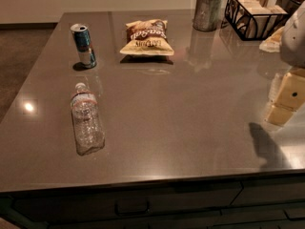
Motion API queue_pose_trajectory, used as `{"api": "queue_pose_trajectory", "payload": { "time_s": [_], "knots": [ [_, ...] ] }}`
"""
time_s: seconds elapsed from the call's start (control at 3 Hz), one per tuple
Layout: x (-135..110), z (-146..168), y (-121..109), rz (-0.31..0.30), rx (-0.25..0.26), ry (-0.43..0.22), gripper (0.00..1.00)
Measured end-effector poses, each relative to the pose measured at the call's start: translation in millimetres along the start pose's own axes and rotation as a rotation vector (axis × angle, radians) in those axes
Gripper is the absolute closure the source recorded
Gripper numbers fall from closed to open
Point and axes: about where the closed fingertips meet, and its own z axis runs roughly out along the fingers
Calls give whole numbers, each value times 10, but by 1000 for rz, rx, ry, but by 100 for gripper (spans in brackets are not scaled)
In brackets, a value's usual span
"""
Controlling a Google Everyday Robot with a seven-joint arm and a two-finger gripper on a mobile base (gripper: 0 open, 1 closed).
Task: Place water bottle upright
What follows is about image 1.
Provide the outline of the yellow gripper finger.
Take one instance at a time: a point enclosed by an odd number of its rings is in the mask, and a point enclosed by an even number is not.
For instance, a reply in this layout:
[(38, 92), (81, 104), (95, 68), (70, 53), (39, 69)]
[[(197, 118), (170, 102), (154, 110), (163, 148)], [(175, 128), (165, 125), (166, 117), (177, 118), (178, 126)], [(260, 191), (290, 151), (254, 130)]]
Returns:
[(290, 68), (286, 73), (277, 73), (269, 91), (265, 120), (284, 126), (304, 103), (305, 69)]

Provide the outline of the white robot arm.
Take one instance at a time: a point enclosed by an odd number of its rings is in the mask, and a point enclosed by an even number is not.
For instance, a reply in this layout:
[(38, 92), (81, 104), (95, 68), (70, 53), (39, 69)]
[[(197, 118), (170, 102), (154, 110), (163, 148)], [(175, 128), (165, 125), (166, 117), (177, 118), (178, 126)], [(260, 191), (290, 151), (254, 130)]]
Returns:
[(286, 22), (279, 50), (281, 60), (291, 68), (275, 75), (265, 120), (284, 126), (305, 103), (305, 2)]

